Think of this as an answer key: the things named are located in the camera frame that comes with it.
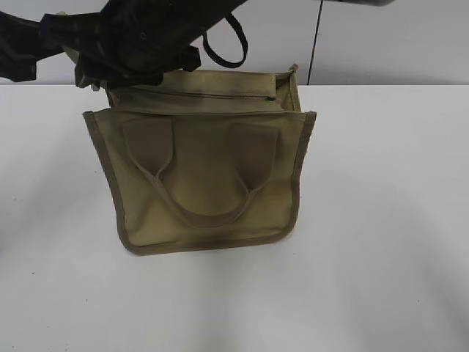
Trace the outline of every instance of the zipper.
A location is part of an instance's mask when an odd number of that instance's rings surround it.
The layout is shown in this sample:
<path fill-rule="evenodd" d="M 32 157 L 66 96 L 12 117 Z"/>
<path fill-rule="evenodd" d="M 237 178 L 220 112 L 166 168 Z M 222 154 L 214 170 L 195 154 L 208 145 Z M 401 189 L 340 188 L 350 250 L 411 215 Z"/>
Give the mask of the zipper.
<path fill-rule="evenodd" d="M 220 95 L 220 94 L 206 94 L 206 93 L 184 93 L 184 92 L 159 92 L 157 90 L 145 89 L 139 87 L 132 87 L 132 89 L 141 90 L 144 92 L 151 92 L 158 95 L 172 95 L 177 97 L 187 97 L 187 98 L 209 98 L 209 99 L 228 99 L 228 100 L 237 100 L 237 99 L 247 99 L 247 100 L 267 100 L 267 101 L 276 101 L 276 97 L 270 97 L 268 95 Z"/>

